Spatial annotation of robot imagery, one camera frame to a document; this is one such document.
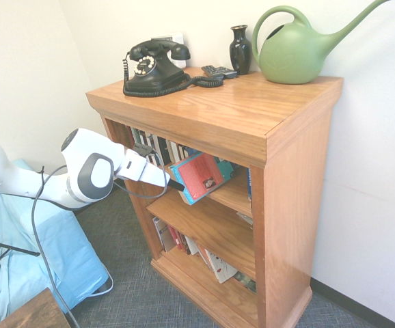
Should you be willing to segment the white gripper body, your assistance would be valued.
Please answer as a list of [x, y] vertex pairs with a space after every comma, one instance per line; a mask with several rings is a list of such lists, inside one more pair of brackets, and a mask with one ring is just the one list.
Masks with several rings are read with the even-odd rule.
[[115, 176], [136, 182], [147, 182], [158, 187], [166, 187], [170, 181], [170, 175], [167, 172], [128, 148], [125, 149], [124, 158]]

